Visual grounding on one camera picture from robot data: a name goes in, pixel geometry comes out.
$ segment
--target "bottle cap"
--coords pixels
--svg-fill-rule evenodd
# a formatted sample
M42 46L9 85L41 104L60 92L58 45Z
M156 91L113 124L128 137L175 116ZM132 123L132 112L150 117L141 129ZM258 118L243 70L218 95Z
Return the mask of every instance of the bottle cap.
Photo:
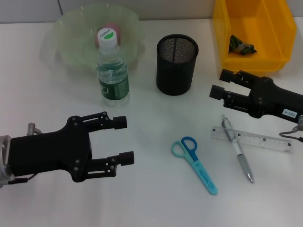
M114 48L117 45L117 34L114 29L102 28L98 31L98 41L101 48Z

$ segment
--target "blue scissors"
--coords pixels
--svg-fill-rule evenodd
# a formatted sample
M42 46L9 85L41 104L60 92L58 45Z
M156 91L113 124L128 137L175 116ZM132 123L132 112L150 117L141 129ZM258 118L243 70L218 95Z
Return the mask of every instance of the blue scissors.
M194 143L195 147L193 149L189 149L188 146L185 143L185 140L190 140ZM174 147L179 144L180 147L182 148L184 154L179 154L174 150ZM183 137L181 141L176 141L171 145L171 152L173 153L174 156L176 157L182 157L186 159L186 161L192 166L196 174L199 176L201 179L202 183L204 186L207 188L209 193L212 195L216 195L218 193L218 190L213 183L212 179L208 175L206 169L203 167L202 163L198 159L196 155L196 150L197 150L197 142L194 138L190 136Z

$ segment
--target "ruler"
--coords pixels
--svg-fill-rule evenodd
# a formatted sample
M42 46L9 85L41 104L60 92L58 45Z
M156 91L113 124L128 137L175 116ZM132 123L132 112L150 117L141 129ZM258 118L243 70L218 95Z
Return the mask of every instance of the ruler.
M238 141L241 144L248 144L262 148L269 148L273 150L280 150L286 152L293 151L293 143L291 140L284 140L280 138L274 138L269 136L263 136L258 134L253 134L250 132L238 131L238 130L231 130L227 129L228 131L234 132L237 137ZM229 141L225 130L222 127L214 127L212 129L212 138Z

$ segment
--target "translucent green bowl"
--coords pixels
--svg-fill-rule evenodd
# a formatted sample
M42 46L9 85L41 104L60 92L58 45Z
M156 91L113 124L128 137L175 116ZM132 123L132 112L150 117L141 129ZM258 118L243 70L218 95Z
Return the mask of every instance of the translucent green bowl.
M96 2L67 12L54 25L53 37L64 62L76 70L96 71L95 35L105 23L120 27L120 50L131 63L137 58L143 27L133 11L119 5Z

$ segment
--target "tabletop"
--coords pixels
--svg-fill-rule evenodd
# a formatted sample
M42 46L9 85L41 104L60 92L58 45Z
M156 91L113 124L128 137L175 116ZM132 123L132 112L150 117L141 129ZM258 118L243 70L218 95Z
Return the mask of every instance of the tabletop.
M291 61L270 75L285 89L303 94L303 18ZM247 95L219 81L212 21L142 21L145 40L129 73L125 106L101 102L95 75L74 72L48 46L53 23L0 25L0 135L25 136L34 122L42 132L61 129L70 116L107 111L125 115L128 127L90 134L93 158L134 151L135 164L118 166L114 178L72 181L68 172L38 174L28 183L0 189L4 227L298 227L303 213L303 151L293 154L244 146L254 174L244 176L232 145L211 139L225 114L240 131L278 137L295 124L274 117L254 119L209 97L212 84ZM167 96L156 86L156 45L169 34L185 34L199 46L191 89ZM197 156L218 188L212 196L191 166L170 151L184 136L195 138Z

